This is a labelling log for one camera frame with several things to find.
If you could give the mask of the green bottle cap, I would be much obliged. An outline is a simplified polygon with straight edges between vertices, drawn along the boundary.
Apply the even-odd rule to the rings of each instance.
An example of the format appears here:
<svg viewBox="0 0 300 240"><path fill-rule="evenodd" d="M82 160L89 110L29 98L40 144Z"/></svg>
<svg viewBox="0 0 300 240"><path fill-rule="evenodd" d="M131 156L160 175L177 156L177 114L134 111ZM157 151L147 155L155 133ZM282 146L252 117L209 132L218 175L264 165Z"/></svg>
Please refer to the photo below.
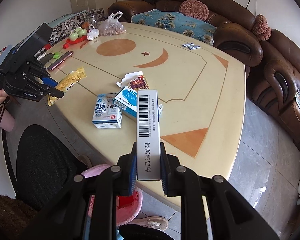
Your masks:
<svg viewBox="0 0 300 240"><path fill-rule="evenodd" d="M60 52L55 52L53 58L58 59L59 57L60 57Z"/></svg>

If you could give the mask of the yellow snack bar wrapper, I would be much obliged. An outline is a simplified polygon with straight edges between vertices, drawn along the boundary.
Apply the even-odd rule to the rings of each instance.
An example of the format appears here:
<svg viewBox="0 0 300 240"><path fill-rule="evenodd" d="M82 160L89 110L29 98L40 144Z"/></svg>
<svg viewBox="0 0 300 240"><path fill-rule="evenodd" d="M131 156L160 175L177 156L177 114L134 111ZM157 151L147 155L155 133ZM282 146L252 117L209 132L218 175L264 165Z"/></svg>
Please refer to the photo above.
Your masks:
<svg viewBox="0 0 300 240"><path fill-rule="evenodd" d="M66 77L64 77L56 86L57 90L66 93L75 84L87 77L83 67L79 67L77 70L73 70Z"/></svg>

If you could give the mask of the floral patterned cloth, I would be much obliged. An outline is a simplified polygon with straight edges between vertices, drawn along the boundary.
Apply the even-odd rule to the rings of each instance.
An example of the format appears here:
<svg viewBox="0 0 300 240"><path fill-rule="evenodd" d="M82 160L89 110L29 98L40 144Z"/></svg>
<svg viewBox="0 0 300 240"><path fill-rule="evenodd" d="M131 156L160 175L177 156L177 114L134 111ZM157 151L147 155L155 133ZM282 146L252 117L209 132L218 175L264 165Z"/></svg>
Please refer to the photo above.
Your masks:
<svg viewBox="0 0 300 240"><path fill-rule="evenodd" d="M91 25L90 15L96 15L99 21L105 19L104 9L98 8L83 10L73 14L66 14L50 22L48 25L52 29L52 34L49 39L49 46L43 47L40 51L38 51L38 54L45 52L61 40L67 38L79 27L89 30Z"/></svg>

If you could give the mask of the pink smartphone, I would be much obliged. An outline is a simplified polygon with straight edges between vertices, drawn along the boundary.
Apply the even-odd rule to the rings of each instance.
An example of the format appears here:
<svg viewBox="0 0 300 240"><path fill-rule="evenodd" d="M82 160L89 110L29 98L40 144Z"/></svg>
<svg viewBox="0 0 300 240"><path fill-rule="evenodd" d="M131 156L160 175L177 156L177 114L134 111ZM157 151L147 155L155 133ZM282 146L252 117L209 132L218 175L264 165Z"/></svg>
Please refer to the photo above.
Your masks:
<svg viewBox="0 0 300 240"><path fill-rule="evenodd" d="M63 63L66 59L68 59L74 52L67 51L61 57L59 57L56 61L54 61L49 67L47 67L47 71L53 71L57 68L61 63Z"/></svg>

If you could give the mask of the open maroon snack box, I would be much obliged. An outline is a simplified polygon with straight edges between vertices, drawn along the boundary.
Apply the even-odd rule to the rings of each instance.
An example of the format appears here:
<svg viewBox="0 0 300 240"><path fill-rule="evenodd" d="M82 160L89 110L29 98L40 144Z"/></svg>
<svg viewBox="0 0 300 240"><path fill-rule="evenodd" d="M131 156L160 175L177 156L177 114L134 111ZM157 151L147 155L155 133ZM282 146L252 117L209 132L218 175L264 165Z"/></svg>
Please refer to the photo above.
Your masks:
<svg viewBox="0 0 300 240"><path fill-rule="evenodd" d="M117 82L116 85L120 88L128 86L135 91L149 89L149 85L142 71L126 74L121 82Z"/></svg>

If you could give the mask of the white blue milk carton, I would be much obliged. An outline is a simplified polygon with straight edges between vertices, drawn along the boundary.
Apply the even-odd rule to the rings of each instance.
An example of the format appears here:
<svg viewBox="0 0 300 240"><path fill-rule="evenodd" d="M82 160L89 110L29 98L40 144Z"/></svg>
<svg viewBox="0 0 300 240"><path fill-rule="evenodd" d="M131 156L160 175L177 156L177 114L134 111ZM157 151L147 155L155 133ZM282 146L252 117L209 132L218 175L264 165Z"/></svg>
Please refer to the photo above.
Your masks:
<svg viewBox="0 0 300 240"><path fill-rule="evenodd" d="M98 129L121 128L121 109L113 103L116 93L99 94L94 108L92 123Z"/></svg>

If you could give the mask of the green white toy on red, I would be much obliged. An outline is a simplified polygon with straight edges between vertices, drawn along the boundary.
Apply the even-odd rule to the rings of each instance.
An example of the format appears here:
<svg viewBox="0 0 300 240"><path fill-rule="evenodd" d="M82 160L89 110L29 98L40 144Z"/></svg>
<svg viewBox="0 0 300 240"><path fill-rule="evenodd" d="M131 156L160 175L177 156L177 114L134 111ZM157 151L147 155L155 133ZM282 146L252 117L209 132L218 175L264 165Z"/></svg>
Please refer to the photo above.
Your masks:
<svg viewBox="0 0 300 240"><path fill-rule="evenodd" d="M87 40L87 29L78 27L73 32L71 32L63 44L63 48L67 49L70 45L81 43Z"/></svg>

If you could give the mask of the blue cartoon medicine box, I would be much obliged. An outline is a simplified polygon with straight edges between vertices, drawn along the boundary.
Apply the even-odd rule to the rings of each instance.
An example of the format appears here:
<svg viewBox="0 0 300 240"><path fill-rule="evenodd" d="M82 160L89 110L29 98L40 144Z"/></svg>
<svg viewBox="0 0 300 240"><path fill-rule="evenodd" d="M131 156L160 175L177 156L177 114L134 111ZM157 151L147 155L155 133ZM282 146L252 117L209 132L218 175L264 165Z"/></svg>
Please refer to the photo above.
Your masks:
<svg viewBox="0 0 300 240"><path fill-rule="evenodd" d="M158 103L158 92L154 89L133 90L125 86L113 99L115 106L118 106L123 113L134 121L137 121L138 114L145 115L153 112L153 105L158 108L157 119L160 121L160 115L163 106Z"/></svg>

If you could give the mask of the blue floral cushion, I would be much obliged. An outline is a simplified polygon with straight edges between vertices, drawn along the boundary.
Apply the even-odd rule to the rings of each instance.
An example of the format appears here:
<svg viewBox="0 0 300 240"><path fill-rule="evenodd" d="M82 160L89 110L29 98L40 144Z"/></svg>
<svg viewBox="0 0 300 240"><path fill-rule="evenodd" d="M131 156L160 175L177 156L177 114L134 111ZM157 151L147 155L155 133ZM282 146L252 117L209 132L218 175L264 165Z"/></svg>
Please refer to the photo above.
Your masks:
<svg viewBox="0 0 300 240"><path fill-rule="evenodd" d="M216 27L204 21L185 16L180 12L153 9L133 15L130 22L173 31L202 41L210 46L214 43L213 34Z"/></svg>

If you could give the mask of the small white knotted bag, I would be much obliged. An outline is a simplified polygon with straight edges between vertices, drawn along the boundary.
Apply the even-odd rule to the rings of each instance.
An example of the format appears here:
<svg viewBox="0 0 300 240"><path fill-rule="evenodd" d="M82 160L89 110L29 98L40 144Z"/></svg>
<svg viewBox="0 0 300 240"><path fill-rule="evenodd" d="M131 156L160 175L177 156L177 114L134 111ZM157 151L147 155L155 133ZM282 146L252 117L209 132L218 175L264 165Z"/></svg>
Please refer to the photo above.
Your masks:
<svg viewBox="0 0 300 240"><path fill-rule="evenodd" d="M87 32L87 40L92 41L99 36L99 30L92 24L89 25L89 31Z"/></svg>

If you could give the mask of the silver candy wrapper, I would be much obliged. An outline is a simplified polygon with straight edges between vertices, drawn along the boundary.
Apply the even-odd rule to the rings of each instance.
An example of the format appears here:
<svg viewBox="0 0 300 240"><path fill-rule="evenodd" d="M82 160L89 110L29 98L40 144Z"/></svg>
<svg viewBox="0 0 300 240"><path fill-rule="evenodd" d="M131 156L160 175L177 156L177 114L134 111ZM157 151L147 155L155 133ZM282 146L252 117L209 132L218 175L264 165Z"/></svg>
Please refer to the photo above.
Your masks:
<svg viewBox="0 0 300 240"><path fill-rule="evenodd" d="M188 48L189 48L189 50L196 50L196 49L200 49L200 46L199 45L192 45L192 46L189 46Z"/></svg>
<svg viewBox="0 0 300 240"><path fill-rule="evenodd" d="M182 46L183 47L190 47L190 46L194 46L194 43L185 43Z"/></svg>

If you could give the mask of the brown leather sofa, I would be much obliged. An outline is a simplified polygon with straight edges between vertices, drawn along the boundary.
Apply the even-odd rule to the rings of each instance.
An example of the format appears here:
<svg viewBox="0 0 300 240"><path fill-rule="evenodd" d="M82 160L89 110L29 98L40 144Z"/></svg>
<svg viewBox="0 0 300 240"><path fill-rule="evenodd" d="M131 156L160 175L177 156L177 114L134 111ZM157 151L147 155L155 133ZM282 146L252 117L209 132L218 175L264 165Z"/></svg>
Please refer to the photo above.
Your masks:
<svg viewBox="0 0 300 240"><path fill-rule="evenodd" d="M186 0L124 0L108 11L123 12L130 22L135 14L153 9L178 12ZM233 0L198 0L209 9L206 22L216 27L213 46L245 64L248 95L292 137L300 150L300 48L271 28L271 36L259 41L251 32L255 17Z"/></svg>

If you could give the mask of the glass jar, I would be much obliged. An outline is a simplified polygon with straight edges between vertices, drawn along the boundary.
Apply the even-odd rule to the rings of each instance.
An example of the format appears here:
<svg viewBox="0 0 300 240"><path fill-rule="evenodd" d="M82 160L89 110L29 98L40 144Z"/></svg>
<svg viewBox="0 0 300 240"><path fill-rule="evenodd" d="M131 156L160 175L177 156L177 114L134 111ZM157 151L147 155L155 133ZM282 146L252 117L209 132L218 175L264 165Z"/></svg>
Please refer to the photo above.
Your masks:
<svg viewBox="0 0 300 240"><path fill-rule="evenodd" d="M100 25L100 18L98 16L98 13L96 12L90 13L88 15L88 21L91 25L94 26L94 28L98 28L98 26Z"/></svg>

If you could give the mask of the beige sneaker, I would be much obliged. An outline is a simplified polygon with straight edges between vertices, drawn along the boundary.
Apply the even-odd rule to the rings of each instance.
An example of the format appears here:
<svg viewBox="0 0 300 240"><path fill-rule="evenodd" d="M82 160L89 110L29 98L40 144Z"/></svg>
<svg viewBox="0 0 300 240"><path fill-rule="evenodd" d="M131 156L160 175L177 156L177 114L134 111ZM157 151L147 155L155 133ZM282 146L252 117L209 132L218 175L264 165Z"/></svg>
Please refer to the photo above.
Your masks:
<svg viewBox="0 0 300 240"><path fill-rule="evenodd" d="M136 224L146 228L157 229L165 231L168 228L168 220L160 216L150 216L145 218L135 218L131 224Z"/></svg>

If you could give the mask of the white barcode medicine box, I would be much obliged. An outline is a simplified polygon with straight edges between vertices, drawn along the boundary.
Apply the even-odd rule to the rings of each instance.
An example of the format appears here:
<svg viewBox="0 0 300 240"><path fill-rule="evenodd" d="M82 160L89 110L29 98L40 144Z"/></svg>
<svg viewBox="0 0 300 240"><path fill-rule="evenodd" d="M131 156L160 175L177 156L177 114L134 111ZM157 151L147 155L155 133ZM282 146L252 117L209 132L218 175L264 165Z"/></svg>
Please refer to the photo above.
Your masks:
<svg viewBox="0 0 300 240"><path fill-rule="evenodd" d="M160 180L160 124L156 90L137 92L137 170L138 180Z"/></svg>

